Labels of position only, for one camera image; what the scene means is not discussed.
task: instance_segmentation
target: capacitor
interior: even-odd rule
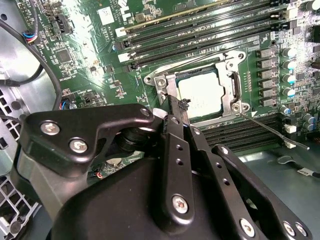
[[[280,107],[280,111],[285,115],[288,115],[291,113],[291,110],[284,105]]]
[[[295,69],[297,66],[297,62],[296,61],[291,61],[291,60],[288,60],[288,61],[285,61],[282,65],[282,67],[284,69],[289,69],[289,70],[293,70]]]
[[[314,61],[313,63],[311,63],[311,67],[313,69],[320,69],[320,62]]]
[[[303,124],[303,127],[304,127],[305,129],[307,129],[308,131],[313,131],[313,130],[316,129],[316,125],[310,124],[310,123],[308,123],[308,122],[305,122],[305,123]]]
[[[294,84],[296,82],[296,77],[291,74],[286,74],[283,76],[282,81],[288,84]]]
[[[308,124],[316,123],[316,118],[314,116],[311,116],[309,113],[303,116],[303,120],[305,120]]]
[[[297,55],[297,50],[295,48],[287,47],[282,51],[282,56],[293,58]]]
[[[294,89],[291,89],[290,87],[286,87],[285,89],[283,89],[282,94],[291,98],[296,94],[296,91]]]
[[[304,5],[305,10],[307,11],[316,11],[320,9],[320,0],[308,1]]]
[[[74,103],[71,103],[69,105],[69,109],[76,109],[77,108],[77,105],[75,105]]]

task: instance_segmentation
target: label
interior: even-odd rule
[[[312,176],[312,174],[314,173],[313,171],[311,171],[310,169],[305,168],[305,167],[300,169],[300,170],[298,170],[297,172],[302,174],[302,175],[305,175],[305,176]]]
[[[112,24],[115,22],[114,16],[111,12],[111,8],[109,6],[99,9],[98,14],[100,16],[102,25]]]

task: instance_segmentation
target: motherboard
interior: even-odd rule
[[[210,146],[294,148],[238,113],[295,141],[317,130],[318,2],[34,0],[34,44],[60,80],[62,110],[152,110],[172,95],[188,100],[189,121]],[[31,29],[30,2],[16,4]]]

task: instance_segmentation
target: silver screw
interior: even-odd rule
[[[179,120],[176,119],[175,117],[172,117],[171,120],[172,120],[172,122],[174,122],[175,124],[179,124]]]
[[[289,223],[287,223],[286,221],[283,222],[283,226],[285,228],[285,230],[291,235],[291,236],[295,236],[295,230],[290,226]]]
[[[163,88],[166,85],[166,81],[164,79],[159,79],[157,84],[159,87]]]
[[[255,230],[246,219],[242,218],[240,220],[240,225],[242,230],[247,234],[249,237],[253,238],[255,236]]]
[[[145,108],[141,108],[141,109],[140,109],[140,112],[141,112],[143,115],[147,116],[147,117],[150,116],[150,113],[149,113],[148,110],[145,109]]]
[[[76,109],[77,108],[77,105],[75,105],[74,103],[71,103],[69,105],[69,109]]]
[[[232,110],[233,110],[234,112],[238,112],[239,109],[240,109],[240,106],[239,106],[239,104],[236,104],[236,103],[235,103],[235,104],[232,105],[231,108],[232,108]]]
[[[185,214],[188,211],[187,201],[181,196],[173,196],[172,204],[174,209],[180,214]]]
[[[56,135],[60,132],[60,127],[53,122],[45,122],[41,126],[41,131],[48,135]]]
[[[201,132],[200,132],[200,130],[198,129],[198,128],[193,128],[193,131],[194,131],[194,133],[195,134],[197,134],[197,135],[200,135],[201,134]]]
[[[88,149],[87,144],[80,139],[72,140],[69,146],[71,150],[76,152],[77,154],[83,154]]]
[[[225,147],[221,147],[221,150],[224,154],[229,154],[228,150]]]
[[[306,230],[301,226],[300,223],[296,222],[295,226],[303,236],[305,236],[305,237],[307,236]]]

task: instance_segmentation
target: black mounting arm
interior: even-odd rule
[[[26,119],[12,179],[32,185],[54,220],[52,239],[312,239],[226,146],[212,153],[183,101],[168,96],[162,108],[157,116],[128,104]],[[93,162],[135,150],[145,158],[87,185]]]

